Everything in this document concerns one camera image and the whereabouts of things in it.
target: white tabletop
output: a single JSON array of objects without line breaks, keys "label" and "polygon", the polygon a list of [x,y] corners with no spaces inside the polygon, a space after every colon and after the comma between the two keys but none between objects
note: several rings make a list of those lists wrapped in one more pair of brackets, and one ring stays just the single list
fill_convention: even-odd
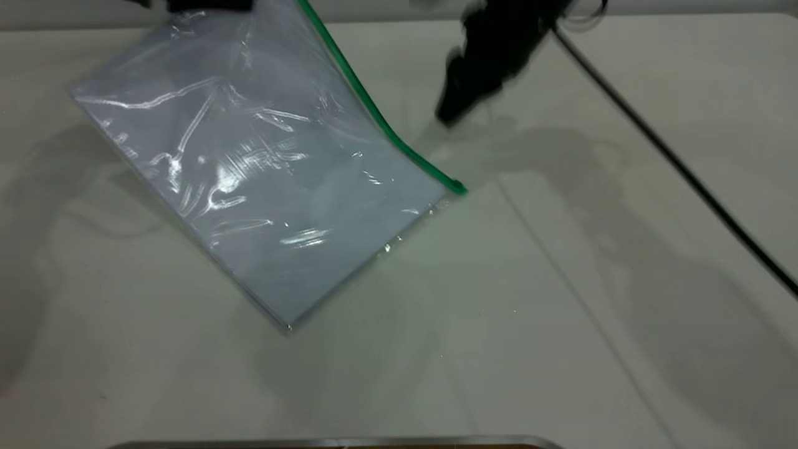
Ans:
[{"label": "white tabletop", "polygon": [[767,249],[798,273],[798,19],[609,18],[571,36]]},{"label": "white tabletop", "polygon": [[553,42],[446,133],[455,22],[331,31],[395,130],[471,192],[290,339],[64,93],[140,31],[0,34],[0,448],[794,447],[798,307]]}]

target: green zipper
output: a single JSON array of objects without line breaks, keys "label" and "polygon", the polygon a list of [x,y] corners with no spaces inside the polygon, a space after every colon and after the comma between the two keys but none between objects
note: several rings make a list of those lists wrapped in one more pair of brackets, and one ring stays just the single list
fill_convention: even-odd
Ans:
[{"label": "green zipper", "polygon": [[324,22],[320,19],[316,11],[310,5],[308,0],[297,0],[299,5],[302,7],[302,10],[305,11],[305,15],[310,19],[310,23],[313,24],[313,27],[316,29],[316,32],[319,36],[321,36],[324,44],[327,47],[327,50],[333,56],[333,59],[338,63],[338,67],[341,68],[346,80],[349,81],[350,85],[354,89],[354,92],[360,98],[360,101],[363,103],[365,108],[371,114],[371,117],[377,122],[377,125],[382,129],[382,132],[385,133],[388,140],[393,143],[400,151],[402,151],[407,157],[410,158],[411,161],[415,162],[416,165],[421,167],[425,172],[427,172],[430,176],[437,179],[441,184],[445,185],[449,190],[458,194],[458,195],[465,195],[468,193],[468,189],[465,188],[462,182],[452,179],[446,176],[446,173],[441,172],[435,165],[430,164],[424,159],[419,153],[413,151],[409,145],[407,145],[393,129],[391,125],[388,124],[385,117],[382,116],[380,110],[377,108],[377,105],[374,104],[374,100],[371,99],[369,93],[365,91],[365,87],[363,84],[360,83],[358,76],[352,70],[352,66],[346,61],[344,54],[341,52],[341,49],[338,48],[338,45],[335,43],[335,40],[332,36],[330,36],[330,32],[327,30],[327,27],[324,26]]}]

